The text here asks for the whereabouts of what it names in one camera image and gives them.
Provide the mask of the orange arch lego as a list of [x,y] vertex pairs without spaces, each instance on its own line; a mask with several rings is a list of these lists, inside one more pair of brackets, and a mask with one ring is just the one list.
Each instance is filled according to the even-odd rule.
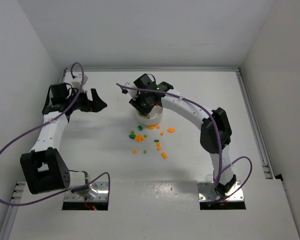
[[175,129],[175,128],[169,128],[167,131],[168,131],[169,133],[174,133],[174,132],[176,131],[176,129]]

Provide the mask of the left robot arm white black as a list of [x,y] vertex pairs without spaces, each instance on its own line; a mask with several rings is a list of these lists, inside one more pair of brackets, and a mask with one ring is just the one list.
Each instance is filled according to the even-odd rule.
[[44,126],[30,152],[20,157],[20,165],[33,195],[70,188],[83,194],[91,188],[85,171],[71,171],[59,153],[63,132],[74,111],[98,113],[108,105],[92,88],[92,99],[79,82],[56,83],[48,88],[42,110]]

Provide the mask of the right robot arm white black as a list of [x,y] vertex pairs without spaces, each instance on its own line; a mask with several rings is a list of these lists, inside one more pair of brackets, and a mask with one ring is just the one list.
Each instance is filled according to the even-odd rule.
[[232,129],[226,111],[221,107],[203,108],[184,97],[171,84],[165,81],[156,83],[146,73],[124,86],[123,93],[131,96],[129,104],[141,117],[152,118],[152,111],[159,106],[177,113],[199,129],[200,145],[210,154],[212,161],[214,190],[224,197],[237,180],[229,166]]

